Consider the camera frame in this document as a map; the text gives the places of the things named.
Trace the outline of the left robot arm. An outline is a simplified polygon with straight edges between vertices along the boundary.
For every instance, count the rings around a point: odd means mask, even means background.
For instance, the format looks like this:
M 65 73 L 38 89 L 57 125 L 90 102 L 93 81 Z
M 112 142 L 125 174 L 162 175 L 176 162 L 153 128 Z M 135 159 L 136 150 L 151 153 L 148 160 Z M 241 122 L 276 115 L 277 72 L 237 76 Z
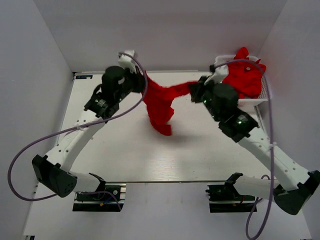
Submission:
M 32 166 L 38 181 L 61 198 L 71 192 L 98 192 L 105 181 L 93 174 L 71 171 L 77 156 L 115 115 L 120 102 L 130 93 L 142 93 L 147 78 L 136 68 L 134 71 L 120 66 L 108 67 L 84 105 L 74 129 L 44 156 L 36 155 Z

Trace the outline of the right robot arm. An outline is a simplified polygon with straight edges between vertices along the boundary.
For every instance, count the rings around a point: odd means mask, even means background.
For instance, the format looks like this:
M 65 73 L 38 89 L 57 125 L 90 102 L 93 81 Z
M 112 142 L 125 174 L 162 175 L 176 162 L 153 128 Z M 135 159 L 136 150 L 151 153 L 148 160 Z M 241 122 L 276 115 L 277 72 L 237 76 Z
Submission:
M 255 156 L 270 170 L 272 179 L 233 173 L 223 185 L 210 185 L 212 201 L 239 200 L 242 196 L 271 199 L 284 212 L 297 215 L 320 185 L 319 171 L 309 171 L 291 159 L 260 128 L 258 122 L 238 107 L 238 93 L 226 83 L 202 76 L 188 84 L 191 101 L 203 103 L 227 137 Z

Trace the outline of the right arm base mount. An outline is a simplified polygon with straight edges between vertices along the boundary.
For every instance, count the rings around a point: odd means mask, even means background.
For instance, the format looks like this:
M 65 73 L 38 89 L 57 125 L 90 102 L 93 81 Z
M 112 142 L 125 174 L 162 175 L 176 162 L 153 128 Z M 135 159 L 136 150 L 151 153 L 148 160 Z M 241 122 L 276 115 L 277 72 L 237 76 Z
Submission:
M 254 196 L 239 195 L 224 184 L 208 185 L 205 192 L 210 213 L 249 213 L 256 200 Z

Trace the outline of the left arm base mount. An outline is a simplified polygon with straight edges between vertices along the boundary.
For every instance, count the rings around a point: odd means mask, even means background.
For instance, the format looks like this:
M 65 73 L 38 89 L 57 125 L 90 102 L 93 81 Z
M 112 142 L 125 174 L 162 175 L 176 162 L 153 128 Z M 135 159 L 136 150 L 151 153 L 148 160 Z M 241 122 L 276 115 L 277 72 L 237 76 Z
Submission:
M 73 212 L 120 212 L 126 198 L 125 183 L 107 183 L 102 193 L 83 194 L 77 192 L 73 201 Z

